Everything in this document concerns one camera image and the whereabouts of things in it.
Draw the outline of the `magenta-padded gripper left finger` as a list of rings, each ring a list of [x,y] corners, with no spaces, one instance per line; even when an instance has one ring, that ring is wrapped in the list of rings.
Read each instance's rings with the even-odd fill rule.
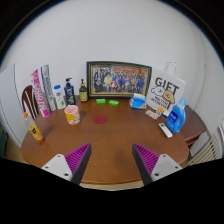
[[[56,154],[42,169],[79,185],[91,153],[91,144],[88,143],[66,155]]]

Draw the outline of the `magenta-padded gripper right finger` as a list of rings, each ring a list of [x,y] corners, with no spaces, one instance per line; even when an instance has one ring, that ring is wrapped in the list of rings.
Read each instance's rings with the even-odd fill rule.
[[[132,154],[144,185],[182,169],[182,167],[167,154],[158,155],[136,143],[132,144]]]

